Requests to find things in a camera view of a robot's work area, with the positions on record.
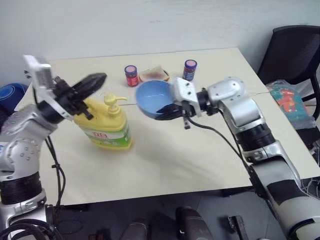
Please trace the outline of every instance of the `green label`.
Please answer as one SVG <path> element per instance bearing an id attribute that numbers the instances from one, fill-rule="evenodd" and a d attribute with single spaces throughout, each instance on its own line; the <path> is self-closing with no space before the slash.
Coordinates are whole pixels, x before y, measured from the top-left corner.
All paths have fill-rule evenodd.
<path id="1" fill-rule="evenodd" d="M 101 131 L 83 126 L 80 128 L 92 141 L 110 147 L 127 147 L 131 140 L 128 123 L 126 123 L 124 128 L 120 131 Z"/>

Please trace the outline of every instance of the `yellow dish soap bottle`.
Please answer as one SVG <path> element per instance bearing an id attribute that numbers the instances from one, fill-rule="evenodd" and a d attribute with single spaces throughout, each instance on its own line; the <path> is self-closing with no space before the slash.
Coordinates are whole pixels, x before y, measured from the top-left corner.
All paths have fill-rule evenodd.
<path id="1" fill-rule="evenodd" d="M 85 103 L 93 118 L 88 120 L 82 113 L 74 116 L 74 122 L 99 147 L 126 150 L 131 146 L 132 137 L 126 114 L 116 104 L 117 100 L 127 100 L 127 98 L 108 94 L 104 97 L 105 104 L 87 98 Z"/>

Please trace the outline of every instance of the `chair backrest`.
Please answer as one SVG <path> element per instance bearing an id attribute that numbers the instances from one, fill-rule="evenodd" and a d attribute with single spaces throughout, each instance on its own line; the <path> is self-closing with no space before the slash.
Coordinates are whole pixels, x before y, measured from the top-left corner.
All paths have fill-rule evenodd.
<path id="1" fill-rule="evenodd" d="M 284 79 L 298 84 L 311 78 L 320 63 L 320 26 L 273 29 L 258 76 L 264 84 Z"/>

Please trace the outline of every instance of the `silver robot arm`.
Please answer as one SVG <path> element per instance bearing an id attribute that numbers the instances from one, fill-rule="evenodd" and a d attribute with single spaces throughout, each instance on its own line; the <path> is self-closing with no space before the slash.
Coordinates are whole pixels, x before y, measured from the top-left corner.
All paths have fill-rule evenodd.
<path id="1" fill-rule="evenodd" d="M 320 239 L 320 200 L 301 189 L 297 170 L 247 95 L 244 82 L 228 77 L 197 94 L 192 83 L 178 78 L 170 88 L 176 104 L 192 103 L 194 115 L 199 116 L 200 110 L 222 112 L 248 162 L 245 166 L 256 193 L 266 200 L 286 237 Z"/>
<path id="2" fill-rule="evenodd" d="M 93 117 L 83 100 L 97 91 L 107 77 L 105 73 L 95 73 L 69 86 L 59 77 L 52 79 L 51 66 L 42 58 L 27 55 L 24 59 L 28 67 L 25 74 L 32 78 L 44 101 L 15 112 L 2 126 L 0 231 L 20 219 L 48 221 L 49 207 L 45 206 L 46 193 L 39 175 L 41 146 L 63 119 L 72 120 L 73 115 L 81 113 L 88 119 Z"/>

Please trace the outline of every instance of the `wooden table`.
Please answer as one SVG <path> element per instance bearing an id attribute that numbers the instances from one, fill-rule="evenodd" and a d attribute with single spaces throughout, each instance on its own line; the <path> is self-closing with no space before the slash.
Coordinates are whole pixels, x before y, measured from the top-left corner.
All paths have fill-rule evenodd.
<path id="1" fill-rule="evenodd" d="M 198 61 L 195 84 L 198 90 L 237 76 L 246 83 L 274 136 L 281 141 L 302 178 L 320 175 L 320 168 L 292 128 L 277 103 L 236 48 L 146 55 L 94 57 L 50 61 L 55 73 L 75 83 L 89 73 L 106 72 L 103 89 L 128 97 L 122 109 L 127 114 L 133 135 L 128 151 L 111 151 L 93 145 L 77 125 L 63 121 L 52 134 L 57 157 L 65 171 L 65 205 L 250 186 L 241 161 L 214 132 L 191 127 L 184 129 L 182 119 L 155 121 L 144 116 L 135 104 L 135 88 L 128 87 L 124 67 L 136 65 L 145 70 L 156 65 L 170 75 L 183 70 L 186 59 Z M 31 90 L 18 108 L 32 101 Z M 194 118 L 215 127 L 233 143 L 223 118 L 216 114 Z M 40 176 L 49 203 L 57 199 L 52 157 L 42 146 Z"/>

